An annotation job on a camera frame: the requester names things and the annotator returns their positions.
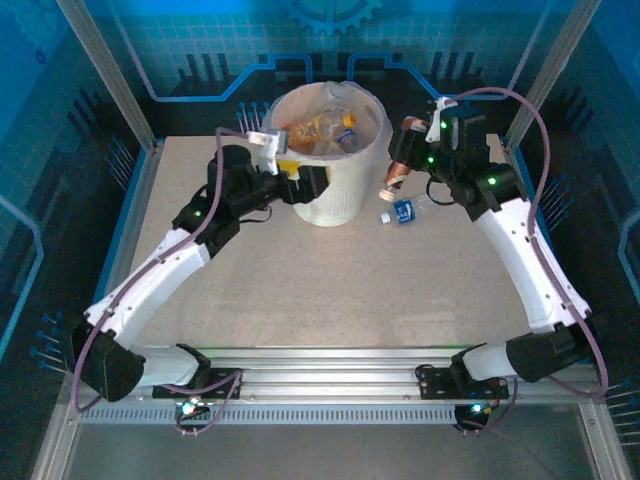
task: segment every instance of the metal bracket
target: metal bracket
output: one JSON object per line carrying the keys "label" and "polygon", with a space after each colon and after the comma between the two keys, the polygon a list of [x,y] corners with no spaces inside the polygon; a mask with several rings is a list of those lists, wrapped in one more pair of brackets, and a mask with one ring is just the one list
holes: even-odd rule
{"label": "metal bracket", "polygon": [[[209,379],[206,382],[207,385],[212,385],[216,382],[219,382],[220,380],[222,380],[225,377],[228,377],[229,375],[232,375],[234,373],[236,373],[238,370],[241,370],[239,368],[211,368],[209,370]],[[231,390],[231,387],[233,386],[232,381],[229,381],[227,383],[225,383],[224,385],[222,385],[221,387],[218,387],[214,390],[211,390],[210,392],[207,393],[203,393],[201,395],[199,395],[199,397],[203,398],[203,399],[213,399],[213,400],[224,400],[227,398],[227,395],[229,395],[229,390]],[[235,391],[233,392],[233,394],[231,395],[231,399],[233,400],[237,400],[240,398],[240,389],[242,388],[242,384],[238,385],[238,388],[235,389]],[[163,387],[153,387],[153,393],[151,394],[152,398],[155,399],[176,399],[176,400],[182,400],[182,399],[187,399],[189,398],[190,395],[185,395],[184,393],[176,393],[176,392],[172,392],[171,390],[167,390],[166,388]]]}
{"label": "metal bracket", "polygon": [[415,370],[422,400],[505,400],[509,398],[509,387],[504,378],[490,378],[468,387],[462,394],[449,368],[434,368],[420,365]]}

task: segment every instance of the beige table surface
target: beige table surface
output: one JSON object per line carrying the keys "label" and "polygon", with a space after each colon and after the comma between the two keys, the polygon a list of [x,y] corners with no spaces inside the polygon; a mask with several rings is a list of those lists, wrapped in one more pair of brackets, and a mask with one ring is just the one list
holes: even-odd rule
{"label": "beige table surface", "polygon": [[[206,181],[214,137],[170,137],[133,265]],[[315,227],[276,202],[158,310],[139,343],[212,346],[391,347],[465,345],[528,331],[518,293],[493,246],[458,206],[406,227],[382,225],[374,172],[362,212]],[[412,174],[403,196],[424,191]],[[447,198],[442,186],[435,196]]]}

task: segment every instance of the white plastic bin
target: white plastic bin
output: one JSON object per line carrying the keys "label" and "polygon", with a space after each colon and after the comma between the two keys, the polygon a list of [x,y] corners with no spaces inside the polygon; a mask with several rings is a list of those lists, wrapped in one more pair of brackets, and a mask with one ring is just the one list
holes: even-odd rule
{"label": "white plastic bin", "polygon": [[349,108],[355,113],[355,130],[368,143],[354,154],[313,157],[289,150],[279,160],[330,169],[325,192],[307,205],[294,205],[304,220],[321,227],[334,227],[352,220],[362,208],[367,194],[371,167],[389,162],[392,128],[382,103],[353,82],[312,83],[298,87],[278,98],[265,116],[263,129],[282,128],[322,113],[328,104]]}

